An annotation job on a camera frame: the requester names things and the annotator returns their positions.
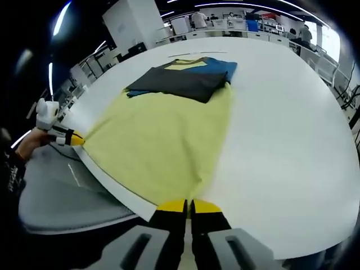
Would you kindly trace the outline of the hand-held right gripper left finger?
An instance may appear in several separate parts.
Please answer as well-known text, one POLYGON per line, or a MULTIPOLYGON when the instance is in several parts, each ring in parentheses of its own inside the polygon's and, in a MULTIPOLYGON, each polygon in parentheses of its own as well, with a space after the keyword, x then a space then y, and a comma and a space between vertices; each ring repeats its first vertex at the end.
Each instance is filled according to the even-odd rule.
POLYGON ((136 225, 109 243, 93 269, 177 269, 184 251, 187 200, 157 207, 145 226, 136 225))

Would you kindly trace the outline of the person's left hand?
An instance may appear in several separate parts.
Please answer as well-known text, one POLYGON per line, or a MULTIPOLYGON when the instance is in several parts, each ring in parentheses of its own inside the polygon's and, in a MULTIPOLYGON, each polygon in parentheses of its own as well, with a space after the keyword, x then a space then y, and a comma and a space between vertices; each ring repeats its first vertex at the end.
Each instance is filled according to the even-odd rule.
POLYGON ((15 152, 20 158, 28 161, 35 149, 47 145, 52 141, 52 135, 49 135, 41 129, 34 128, 22 139, 15 152))

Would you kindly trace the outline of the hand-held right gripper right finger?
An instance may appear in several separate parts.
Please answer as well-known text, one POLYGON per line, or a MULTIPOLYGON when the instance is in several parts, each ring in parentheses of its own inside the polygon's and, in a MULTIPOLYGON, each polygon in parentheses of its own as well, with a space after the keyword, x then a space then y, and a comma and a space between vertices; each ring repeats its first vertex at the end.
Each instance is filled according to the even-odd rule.
POLYGON ((273 251, 241 228, 232 228, 213 203, 191 202, 192 252, 198 269, 283 269, 273 251))

